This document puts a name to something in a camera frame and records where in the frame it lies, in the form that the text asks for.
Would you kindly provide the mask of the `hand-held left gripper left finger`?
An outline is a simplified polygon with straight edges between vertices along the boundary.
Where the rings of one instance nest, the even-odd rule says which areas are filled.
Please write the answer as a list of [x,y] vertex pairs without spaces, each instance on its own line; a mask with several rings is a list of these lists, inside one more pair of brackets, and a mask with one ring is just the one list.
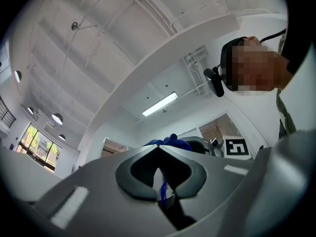
[[153,149],[156,146],[145,146],[85,164],[46,192],[35,210],[68,237],[164,237],[175,233],[157,202],[132,198],[116,181],[121,163]]

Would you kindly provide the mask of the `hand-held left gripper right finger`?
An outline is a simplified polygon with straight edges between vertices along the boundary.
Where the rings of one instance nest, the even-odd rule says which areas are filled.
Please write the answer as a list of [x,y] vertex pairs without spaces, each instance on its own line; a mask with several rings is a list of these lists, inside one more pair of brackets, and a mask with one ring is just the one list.
[[251,160],[229,159],[158,147],[158,167],[166,178],[171,198],[159,208],[177,230],[217,209],[238,187]]

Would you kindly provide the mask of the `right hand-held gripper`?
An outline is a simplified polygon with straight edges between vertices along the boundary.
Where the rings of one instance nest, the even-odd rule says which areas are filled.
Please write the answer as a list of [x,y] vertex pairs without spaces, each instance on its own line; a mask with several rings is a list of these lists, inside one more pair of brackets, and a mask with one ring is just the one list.
[[204,155],[209,155],[211,153],[216,157],[230,159],[253,159],[243,137],[215,138],[210,143],[197,136],[183,137],[180,138],[180,140],[187,142],[195,153]]

